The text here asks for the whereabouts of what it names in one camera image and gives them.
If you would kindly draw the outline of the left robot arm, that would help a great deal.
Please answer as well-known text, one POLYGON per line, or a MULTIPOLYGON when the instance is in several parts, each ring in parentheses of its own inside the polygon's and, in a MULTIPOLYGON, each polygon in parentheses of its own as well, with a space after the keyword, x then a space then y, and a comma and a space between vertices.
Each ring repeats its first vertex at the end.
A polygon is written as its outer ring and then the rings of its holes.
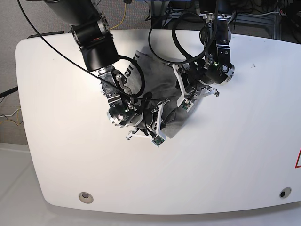
POLYGON ((231 80, 235 67, 231 63, 231 32, 226 13, 220 8, 221 0, 208 1, 200 6, 199 14, 183 12, 174 22, 171 35, 176 48, 185 57, 184 61, 173 62, 152 54, 162 62, 172 66, 181 95, 177 106, 189 111, 195 101, 208 95, 218 96, 213 84, 224 84, 231 80), (197 56, 190 55, 181 45, 176 35, 178 24, 186 17, 194 15, 204 24, 199 32, 203 51, 197 56))

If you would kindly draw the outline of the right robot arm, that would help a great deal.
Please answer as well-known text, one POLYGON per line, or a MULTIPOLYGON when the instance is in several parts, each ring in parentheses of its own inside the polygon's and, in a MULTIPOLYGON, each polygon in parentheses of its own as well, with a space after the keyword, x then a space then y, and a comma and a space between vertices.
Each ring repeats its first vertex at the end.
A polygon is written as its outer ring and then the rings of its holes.
POLYGON ((87 70, 99 72, 102 91, 110 106, 107 112, 110 122, 121 128, 133 127, 126 136, 128 140, 138 137, 137 132, 141 131, 143 138, 151 139, 157 146, 166 141, 166 135, 161 131, 161 116, 168 100, 149 107, 152 94, 144 92, 145 77, 141 67, 134 59, 118 54, 106 17, 92 1, 47 0, 45 3, 70 25, 87 70), (121 59, 131 62, 138 70, 141 86, 136 94, 127 85, 125 75, 114 67, 114 63, 121 59))

